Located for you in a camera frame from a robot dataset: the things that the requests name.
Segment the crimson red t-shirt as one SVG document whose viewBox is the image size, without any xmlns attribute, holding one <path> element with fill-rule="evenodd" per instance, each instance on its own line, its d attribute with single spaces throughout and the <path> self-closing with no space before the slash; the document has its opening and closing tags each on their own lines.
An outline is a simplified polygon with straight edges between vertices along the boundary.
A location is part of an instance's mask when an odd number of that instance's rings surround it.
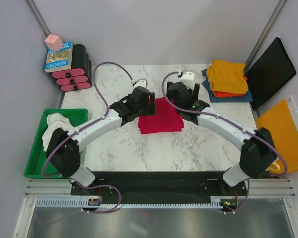
<svg viewBox="0 0 298 238">
<path fill-rule="evenodd" d="M 156 115 L 139 117 L 140 134 L 181 132 L 184 128 L 182 117 L 165 98 L 155 99 Z"/>
</svg>

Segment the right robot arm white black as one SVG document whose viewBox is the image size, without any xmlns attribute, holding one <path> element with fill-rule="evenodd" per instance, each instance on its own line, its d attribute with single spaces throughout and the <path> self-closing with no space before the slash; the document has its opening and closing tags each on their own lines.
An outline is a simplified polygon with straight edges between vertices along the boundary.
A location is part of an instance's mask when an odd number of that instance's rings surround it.
<svg viewBox="0 0 298 238">
<path fill-rule="evenodd" d="M 244 180 L 260 178 L 277 161 L 279 155 L 267 129 L 254 130 L 222 117 L 198 99 L 198 84 L 189 89 L 182 82 L 168 82 L 165 90 L 168 101 L 184 120 L 213 131 L 241 152 L 239 162 L 226 170 L 217 184 L 221 194 L 231 194 Z"/>
</svg>

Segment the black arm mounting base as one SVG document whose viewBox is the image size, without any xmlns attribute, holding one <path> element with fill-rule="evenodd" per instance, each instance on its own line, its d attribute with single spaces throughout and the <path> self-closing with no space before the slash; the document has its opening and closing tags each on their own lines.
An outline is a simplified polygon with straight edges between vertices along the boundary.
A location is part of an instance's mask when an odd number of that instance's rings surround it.
<svg viewBox="0 0 298 238">
<path fill-rule="evenodd" d="M 211 197 L 242 197 L 246 184 L 230 187 L 220 181 L 222 171 L 94 171 L 90 189 L 72 184 L 71 195 L 97 196 L 106 202 L 210 202 Z"/>
</svg>

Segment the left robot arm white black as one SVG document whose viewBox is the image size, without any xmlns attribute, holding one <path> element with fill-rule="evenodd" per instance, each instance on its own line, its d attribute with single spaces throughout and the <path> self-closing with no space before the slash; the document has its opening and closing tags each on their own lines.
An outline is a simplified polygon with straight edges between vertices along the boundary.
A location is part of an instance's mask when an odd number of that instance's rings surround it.
<svg viewBox="0 0 298 238">
<path fill-rule="evenodd" d="M 105 115 L 68 131 L 61 128 L 54 130 L 46 151 L 46 161 L 62 177 L 75 180 L 84 192 L 94 195 L 99 190 L 99 183 L 95 180 L 94 173 L 81 162 L 81 151 L 102 135 L 134 121 L 137 117 L 155 114 L 155 93 L 137 86 L 132 93 L 110 105 Z"/>
</svg>

